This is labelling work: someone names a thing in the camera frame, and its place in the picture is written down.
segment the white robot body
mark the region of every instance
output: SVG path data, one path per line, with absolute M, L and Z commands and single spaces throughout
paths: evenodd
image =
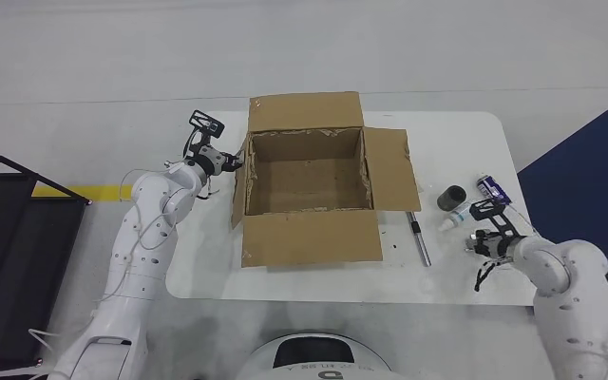
M 339 342 L 342 344 L 341 350 L 346 349 L 347 351 L 350 351 L 351 358 L 349 357 L 346 359 L 347 361 L 326 361 L 322 360 L 324 352 L 308 352 L 311 356 L 317 356 L 316 359 L 321 360 L 291 363 L 273 368 L 277 364 L 284 364 L 277 363 L 277 357 L 280 355 L 279 351 L 281 350 L 282 345 L 288 341 L 291 344 L 297 344 L 298 340 L 307 340 L 310 342 L 315 339 Z M 314 345 L 302 345 L 300 347 L 295 347 L 294 350 L 297 352 L 300 348 L 314 351 Z M 298 361 L 297 357 L 291 357 L 290 359 Z M 405 378 L 391 372 L 389 366 L 378 354 L 352 339 L 325 333 L 299 333 L 275 339 L 255 350 L 249 356 L 247 362 L 237 376 L 237 380 L 275 379 L 404 380 Z

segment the wire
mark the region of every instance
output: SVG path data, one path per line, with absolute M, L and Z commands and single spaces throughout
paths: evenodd
M 219 189 L 216 191 L 211 191 L 211 176 L 207 176 L 207 197 L 197 196 L 199 200 L 208 200 L 212 195 L 217 194 Z
M 519 212 L 519 211 L 518 211 L 518 210 L 517 210 L 517 209 L 516 209 L 516 208 L 513 206 L 513 204 L 511 204 L 511 203 L 507 204 L 507 206 L 508 206 L 508 207 L 509 207 L 511 210 L 513 210 L 513 212 L 515 212 L 517 215 L 519 215 L 519 216 L 520 216 L 520 218 L 521 218 L 523 221 L 525 221 L 525 223 L 528 225 L 528 227 L 530 227 L 530 228 L 532 229 L 532 232 L 533 232 L 535 235 L 537 235 L 539 238 L 541 238 L 541 234 L 539 234 L 539 232 L 537 231 L 537 229 L 536 229 L 536 228 L 534 228 L 534 226 L 532 225 L 532 222 L 531 222 L 531 221 L 530 221 L 528 218 L 526 218 L 524 214 L 520 213 L 520 212 Z
M 169 171 L 169 169 L 164 169 L 164 170 L 159 170 L 159 171 L 155 171 L 155 170 L 146 170 L 146 169 L 131 169 L 129 170 L 124 176 L 123 179 L 121 180 L 121 184 L 119 186 L 118 189 L 118 198 L 119 201 L 132 201 L 133 205 L 135 206 L 135 210 L 137 212 L 137 219 L 138 219 L 138 226 L 142 225 L 142 210 L 140 209 L 140 205 L 137 204 L 136 201 L 133 201 L 133 199 L 124 199 L 123 198 L 123 186 L 124 186 L 124 181 L 126 180 L 126 178 L 128 177 L 129 174 L 136 172 L 136 171 L 143 171 L 146 173 L 167 173 Z M 116 286 L 116 289 L 114 289 L 114 291 L 112 291 L 110 294 L 96 299 L 96 302 L 104 302 L 107 299 L 109 299 L 110 297 L 114 296 L 123 286 L 124 284 L 124 280 L 126 279 L 126 273 L 128 272 L 129 267 L 131 266 L 131 264 L 133 263 L 133 253 L 135 252 L 135 249 L 137 248 L 137 245 L 140 244 L 142 246 L 142 248 L 144 248 L 144 250 L 146 251 L 152 251 L 155 250 L 159 247 L 161 247 L 171 236 L 171 234 L 173 233 L 173 231 L 175 231 L 175 227 L 177 223 L 173 223 L 171 225 L 171 230 L 169 231 L 169 233 L 166 235 L 166 237 L 157 245 L 155 245 L 154 247 L 146 247 L 145 244 L 143 244 L 142 238 L 145 235 L 145 233 L 150 229 L 150 227 L 152 227 L 152 225 L 154 225 L 154 223 L 156 223 L 156 221 L 162 217 L 165 217 L 167 215 L 170 215 L 172 213 L 160 213 L 158 214 L 154 219 L 152 219 L 152 221 L 150 221 L 148 223 L 148 225 L 145 226 L 145 228 L 141 231 L 141 232 L 137 232 L 137 240 L 135 241 L 135 243 L 133 244 L 133 246 L 131 247 L 131 249 L 129 250 L 129 253 L 127 256 L 125 256 L 124 258 L 127 259 L 128 261 L 126 262 L 126 265 L 124 265 L 124 270 L 123 270 L 123 275 L 121 276 L 121 280 L 119 281 L 118 285 Z
M 48 376 L 50 374 L 60 374 L 60 375 L 64 376 L 67 380 L 70 379 L 70 377 L 66 373 L 63 373 L 63 372 L 58 371 L 58 370 L 50 370 L 48 372 L 38 373 L 37 375 L 30 377 L 29 380 L 34 380 L 34 379 L 37 379 L 37 378 L 42 377 L 42 376 Z
M 45 342 L 45 340 L 43 338 L 41 338 L 40 336 L 38 336 L 38 334 L 47 335 L 47 336 L 61 336 L 58 333 L 41 332 L 40 330 L 34 330 L 34 329 L 28 329 L 28 333 L 31 336 L 33 336 L 34 339 L 36 339 L 37 341 L 39 341 L 41 345 L 45 346 L 50 352 L 55 352 L 55 350 L 49 345 L 49 343 Z

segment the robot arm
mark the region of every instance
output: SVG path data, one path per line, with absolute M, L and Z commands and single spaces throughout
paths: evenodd
M 176 225 L 192 210 L 210 176 L 242 166 L 217 151 L 223 124 L 195 111 L 183 161 L 148 172 L 133 185 L 135 205 L 116 236 L 104 296 L 95 317 L 59 358 L 49 379 L 139 379 L 147 355 L 147 317 L 164 286 L 178 241 Z
M 475 251 L 512 262 L 537 287 L 534 313 L 558 380 L 606 379 L 606 256 L 582 240 L 554 244 L 542 237 L 522 237 L 503 210 L 491 200 L 475 203 L 471 208 L 475 219 L 490 219 L 499 229 L 499 233 L 490 234 L 478 231 Z

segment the table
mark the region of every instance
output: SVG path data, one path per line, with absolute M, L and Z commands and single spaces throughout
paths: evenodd
M 246 133 L 246 112 L 216 112 L 227 126 L 216 148 L 236 151 Z M 424 267 L 406 213 L 378 212 L 384 260 L 240 268 L 242 226 L 231 231 L 234 176 L 213 178 L 207 201 L 195 204 L 178 225 L 179 242 L 167 273 L 169 293 L 181 298 L 281 301 L 387 302 L 531 305 L 535 287 L 510 268 L 493 272 L 479 293 L 473 285 L 485 258 L 465 251 L 465 238 L 490 227 L 472 218 L 440 233 L 445 216 L 437 197 L 451 184 L 464 187 L 470 200 L 481 197 L 475 181 L 492 175 L 527 216 L 523 195 L 503 127 L 484 112 L 364 112 L 366 126 L 405 128 L 423 210 L 421 224 L 432 262 Z M 518 231 L 530 228 L 516 213 L 507 213 Z

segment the can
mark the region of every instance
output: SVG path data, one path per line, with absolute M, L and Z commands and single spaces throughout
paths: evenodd
M 492 198 L 500 204 L 511 204 L 511 198 L 492 176 L 483 176 L 477 180 L 477 188 L 484 197 Z

